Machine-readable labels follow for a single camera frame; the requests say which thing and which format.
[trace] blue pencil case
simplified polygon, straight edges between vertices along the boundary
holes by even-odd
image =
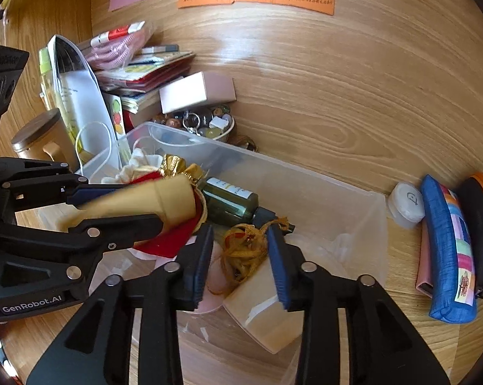
[[[475,267],[468,227],[456,195],[427,175],[421,191],[430,241],[432,305],[429,315],[461,324],[477,316]]]

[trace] pink box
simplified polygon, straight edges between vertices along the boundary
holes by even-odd
[[[159,90],[163,114],[236,101],[233,79],[212,71],[197,72]]]
[[[418,278],[416,280],[416,289],[421,293],[432,298],[432,276],[430,271],[430,241],[427,229],[427,219],[423,219],[422,223],[422,248],[419,255]]]

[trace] pink packaging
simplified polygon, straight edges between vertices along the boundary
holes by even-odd
[[[432,280],[430,276],[430,242],[429,232],[427,229],[427,221],[424,218],[422,222],[422,248],[419,256],[418,278],[416,280],[416,289],[421,293],[432,298]]]
[[[212,71],[197,72],[159,90],[163,114],[236,101],[233,79]]]
[[[83,55],[94,70],[124,68],[150,37],[151,32],[145,26],[137,32],[89,47],[83,50]]]

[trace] small white box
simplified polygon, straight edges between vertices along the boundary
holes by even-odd
[[[213,117],[210,121],[210,129],[218,127],[221,131],[223,131],[228,125],[229,120],[224,120],[220,117]]]
[[[163,114],[236,101],[233,79],[212,71],[197,72],[159,90]]]

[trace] stack of books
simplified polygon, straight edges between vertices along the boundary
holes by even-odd
[[[144,47],[125,68],[96,72],[101,90],[120,97],[126,131],[160,114],[160,87],[189,71],[195,54],[178,49]]]

